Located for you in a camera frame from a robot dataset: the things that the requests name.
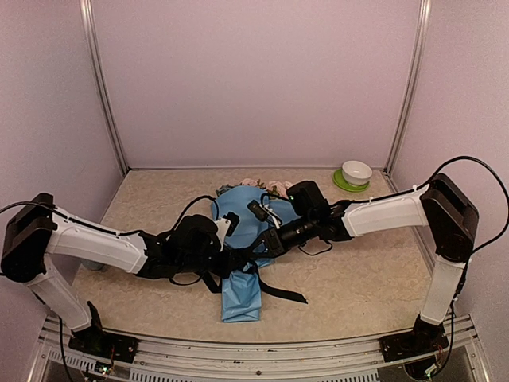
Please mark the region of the fake flower bunch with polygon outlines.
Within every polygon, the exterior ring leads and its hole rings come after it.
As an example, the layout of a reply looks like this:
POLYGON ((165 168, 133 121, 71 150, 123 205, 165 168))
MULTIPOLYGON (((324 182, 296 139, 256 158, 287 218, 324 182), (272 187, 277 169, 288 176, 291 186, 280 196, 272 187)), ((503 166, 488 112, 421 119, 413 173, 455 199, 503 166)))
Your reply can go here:
POLYGON ((261 179, 255 180, 252 178, 244 178, 240 183, 237 184, 226 184, 221 185, 216 190, 216 195, 220 196, 223 193, 226 193, 228 190, 233 189, 238 186, 250 186, 258 189, 262 189, 265 192, 273 195, 274 197, 279 196, 283 198, 287 198, 287 190, 293 186, 293 183, 290 181, 268 181, 264 182, 261 179))

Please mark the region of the blue wrapping paper sheet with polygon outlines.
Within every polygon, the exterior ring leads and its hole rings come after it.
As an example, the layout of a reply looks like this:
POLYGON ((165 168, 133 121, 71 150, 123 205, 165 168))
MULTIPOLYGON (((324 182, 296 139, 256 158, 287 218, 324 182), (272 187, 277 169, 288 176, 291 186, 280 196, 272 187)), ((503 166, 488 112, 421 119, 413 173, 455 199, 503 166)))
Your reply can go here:
POLYGON ((222 279, 222 314, 225 323, 252 322, 260 319, 262 294, 294 302, 306 303, 302 294, 269 286, 260 278, 259 271, 271 265, 269 249, 259 236, 271 226, 260 221, 248 204, 259 203, 265 192, 255 186, 238 185, 216 199, 212 212, 221 215, 233 212, 239 217, 234 233, 225 239, 225 247, 239 256, 229 276, 222 279))

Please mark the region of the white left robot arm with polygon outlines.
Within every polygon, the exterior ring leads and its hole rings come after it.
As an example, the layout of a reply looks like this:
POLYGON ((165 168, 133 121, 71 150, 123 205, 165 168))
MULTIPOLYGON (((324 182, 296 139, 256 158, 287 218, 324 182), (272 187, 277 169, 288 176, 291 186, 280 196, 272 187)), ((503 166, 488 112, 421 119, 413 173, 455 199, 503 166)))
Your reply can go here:
POLYGON ((152 235, 83 220, 58 208, 48 193, 1 210, 13 208, 18 211, 6 226, 1 272, 28 287, 96 354, 111 347, 111 335, 102 329, 95 307, 79 298, 53 265, 52 255, 101 263, 143 279, 173 280, 179 273, 220 275, 227 269, 225 240, 239 223, 233 212, 214 219, 183 212, 173 228, 152 235))

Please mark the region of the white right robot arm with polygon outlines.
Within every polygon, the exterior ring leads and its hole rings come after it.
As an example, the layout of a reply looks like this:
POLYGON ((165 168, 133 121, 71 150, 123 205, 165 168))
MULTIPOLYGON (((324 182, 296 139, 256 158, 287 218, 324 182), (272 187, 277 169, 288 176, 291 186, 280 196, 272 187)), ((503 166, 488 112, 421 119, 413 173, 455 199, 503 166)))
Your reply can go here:
POLYGON ((289 191, 298 218, 269 228, 259 235, 270 258, 315 237, 342 242, 373 232, 396 228, 430 229, 437 259, 425 302, 419 313, 423 322, 406 339, 414 353, 425 352, 437 341, 435 326, 445 320, 450 303, 473 253, 479 213, 473 203, 445 174, 423 186, 369 201, 341 200, 330 205, 313 181, 303 181, 289 191))

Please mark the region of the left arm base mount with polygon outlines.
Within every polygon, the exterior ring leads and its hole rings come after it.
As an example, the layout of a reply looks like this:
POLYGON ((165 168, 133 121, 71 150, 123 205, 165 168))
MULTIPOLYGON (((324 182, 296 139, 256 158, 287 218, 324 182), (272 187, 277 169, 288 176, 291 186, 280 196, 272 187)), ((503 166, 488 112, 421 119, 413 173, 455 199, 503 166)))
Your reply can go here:
POLYGON ((132 364, 138 350, 136 337, 105 331, 99 312, 87 302, 91 313, 91 324, 79 331, 72 331, 68 347, 82 353, 132 364))

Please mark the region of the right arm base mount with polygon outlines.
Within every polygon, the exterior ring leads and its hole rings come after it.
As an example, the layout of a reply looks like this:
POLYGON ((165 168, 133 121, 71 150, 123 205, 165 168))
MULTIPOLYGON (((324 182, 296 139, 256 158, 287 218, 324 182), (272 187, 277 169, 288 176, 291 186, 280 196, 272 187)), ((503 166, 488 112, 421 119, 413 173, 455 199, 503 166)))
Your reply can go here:
POLYGON ((379 344, 384 361, 393 362, 446 349, 449 340, 442 323, 430 324, 418 315, 411 330, 383 336, 379 344))

